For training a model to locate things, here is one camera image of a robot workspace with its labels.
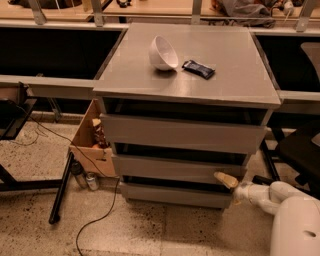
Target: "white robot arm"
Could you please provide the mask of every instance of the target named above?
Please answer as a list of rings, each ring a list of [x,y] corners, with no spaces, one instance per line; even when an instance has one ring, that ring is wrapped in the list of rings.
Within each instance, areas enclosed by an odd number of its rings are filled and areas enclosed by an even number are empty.
[[[215,177],[233,188],[236,202],[248,200],[275,216],[270,256],[320,255],[320,201],[291,185],[276,181],[270,186],[237,180],[221,172]]]

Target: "speckled floor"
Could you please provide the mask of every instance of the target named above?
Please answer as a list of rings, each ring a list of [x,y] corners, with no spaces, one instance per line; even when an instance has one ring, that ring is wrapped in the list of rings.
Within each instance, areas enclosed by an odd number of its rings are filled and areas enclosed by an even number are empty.
[[[72,139],[81,116],[54,123],[50,113],[32,115],[44,126]],[[14,142],[0,142],[0,162],[17,179],[60,178],[66,164],[66,139],[29,121]],[[268,176],[261,152],[245,177]],[[281,175],[294,175],[283,167]],[[0,255],[79,255],[76,237],[88,222],[104,216],[114,198],[115,180],[100,179],[97,191],[82,190],[70,176],[60,208],[61,220],[48,223],[56,189],[0,193]],[[269,255],[273,217],[247,203],[225,211],[152,202],[127,202],[117,191],[109,216],[83,229],[83,255]]]

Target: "drawer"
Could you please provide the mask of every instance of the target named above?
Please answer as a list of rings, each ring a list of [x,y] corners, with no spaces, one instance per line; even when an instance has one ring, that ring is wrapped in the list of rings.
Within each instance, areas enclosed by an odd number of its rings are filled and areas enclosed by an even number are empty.
[[[217,163],[182,161],[168,158],[113,155],[112,162],[119,176],[138,176],[165,180],[221,184],[214,177],[216,171],[238,177],[245,167]]]
[[[120,182],[120,190],[126,199],[210,208],[228,208],[232,200],[230,193],[125,182]]]
[[[255,154],[266,128],[253,125],[101,115],[114,143]]]

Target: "bottle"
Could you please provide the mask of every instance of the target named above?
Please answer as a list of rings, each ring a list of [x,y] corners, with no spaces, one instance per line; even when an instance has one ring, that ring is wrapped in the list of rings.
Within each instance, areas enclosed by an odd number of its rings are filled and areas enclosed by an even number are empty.
[[[88,187],[88,184],[87,184],[87,181],[86,181],[86,173],[83,170],[82,165],[78,161],[74,160],[74,162],[71,165],[70,172],[73,174],[73,176],[75,177],[78,185],[81,188],[87,188]]]
[[[89,172],[86,176],[86,180],[91,190],[97,190],[99,188],[99,180],[94,173]]]

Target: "clutter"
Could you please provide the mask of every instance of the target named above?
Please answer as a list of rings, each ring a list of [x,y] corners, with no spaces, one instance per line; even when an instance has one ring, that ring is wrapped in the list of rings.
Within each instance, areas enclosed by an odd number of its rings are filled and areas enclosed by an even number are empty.
[[[69,149],[87,173],[92,172],[101,177],[114,177],[116,175],[111,159],[112,149],[100,147],[95,140],[92,120],[99,119],[100,114],[98,100],[94,99],[82,119]]]

